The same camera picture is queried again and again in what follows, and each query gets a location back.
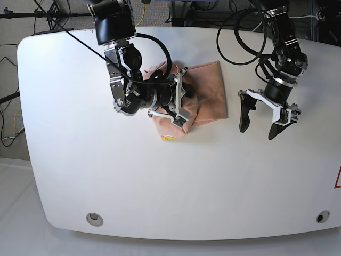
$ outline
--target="gray floor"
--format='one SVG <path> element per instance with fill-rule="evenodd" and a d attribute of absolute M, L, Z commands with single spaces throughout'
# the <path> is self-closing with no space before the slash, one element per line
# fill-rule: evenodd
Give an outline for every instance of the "gray floor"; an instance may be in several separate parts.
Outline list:
<path fill-rule="evenodd" d="M 226 11 L 228 10 L 229 0 L 219 0 L 218 6 L 214 11 Z M 68 11 L 67 1 L 58 0 L 63 10 Z M 143 11 L 143 4 L 140 0 L 131 0 L 134 9 L 134 16 L 136 23 L 140 20 Z M 247 8 L 249 6 L 248 0 L 235 0 L 239 10 Z M 42 3 L 43 8 L 48 9 L 51 5 L 51 0 L 44 0 Z M 207 6 L 207 3 L 199 3 L 200 6 Z M 73 13 L 85 13 L 88 9 L 85 4 L 80 0 L 70 0 L 70 6 Z M 14 12 L 32 12 L 36 9 L 36 5 L 33 1 L 28 0 L 1 0 L 0 10 L 8 7 L 9 10 Z M 297 15 L 304 15 L 305 13 L 300 11 L 301 8 L 295 8 L 298 10 Z M 168 6 L 165 1 L 153 0 L 150 5 L 147 5 L 144 19 L 141 26 L 170 26 L 165 24 L 165 20 L 168 18 Z M 13 44 L 20 42 L 23 38 L 33 34 L 34 18 L 21 18 L 0 20 L 0 44 Z M 73 27 L 75 29 L 87 29 L 94 28 L 93 19 L 91 17 L 82 18 L 70 18 L 66 27 Z M 46 19 L 37 19 L 36 32 L 48 30 Z M 0 46 L 0 59 L 2 57 L 10 58 L 14 63 L 17 62 L 17 47 L 16 46 Z M 10 65 L 6 60 L 0 63 L 0 98 L 8 94 L 15 92 L 18 88 L 18 73 L 16 67 Z M 14 129 L 13 119 L 15 113 L 20 110 L 20 99 L 12 101 L 5 116 L 5 128 Z M 18 129 L 23 127 L 21 113 L 17 118 Z M 12 135 L 9 131 L 5 131 L 5 135 Z M 15 159 L 29 159 L 25 134 L 14 142 L 11 147 L 5 148 L 0 144 L 0 157 L 15 158 Z"/>

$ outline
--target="circular grommet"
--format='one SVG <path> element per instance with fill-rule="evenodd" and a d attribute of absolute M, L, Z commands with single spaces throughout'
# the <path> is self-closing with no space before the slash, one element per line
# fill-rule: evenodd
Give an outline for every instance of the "circular grommet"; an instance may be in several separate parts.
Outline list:
<path fill-rule="evenodd" d="M 86 216 L 86 220 L 87 220 L 87 222 L 89 222 L 90 225 L 92 225 L 94 227 L 100 227 L 101 225 L 103 225 L 102 217 L 96 213 L 89 213 Z"/>
<path fill-rule="evenodd" d="M 329 211 L 323 211 L 316 217 L 316 222 L 325 223 L 328 220 L 329 216 L 330 216 Z"/>

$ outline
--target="pink cloth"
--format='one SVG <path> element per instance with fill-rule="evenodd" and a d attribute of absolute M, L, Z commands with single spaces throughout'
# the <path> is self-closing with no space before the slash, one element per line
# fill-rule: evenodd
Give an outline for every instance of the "pink cloth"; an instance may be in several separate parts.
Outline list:
<path fill-rule="evenodd" d="M 167 64 L 164 62 L 143 76 L 148 79 L 155 70 L 165 71 L 166 68 Z M 175 74 L 178 71 L 178 66 L 172 64 L 171 73 Z M 196 92 L 193 98 L 182 98 L 182 106 L 190 113 L 190 120 L 181 129 L 172 124 L 169 118 L 153 116 L 152 119 L 162 140 L 182 138 L 191 127 L 227 118 L 225 91 L 218 61 L 189 67 L 183 81 L 192 85 Z M 161 108 L 157 111 L 166 114 Z"/>

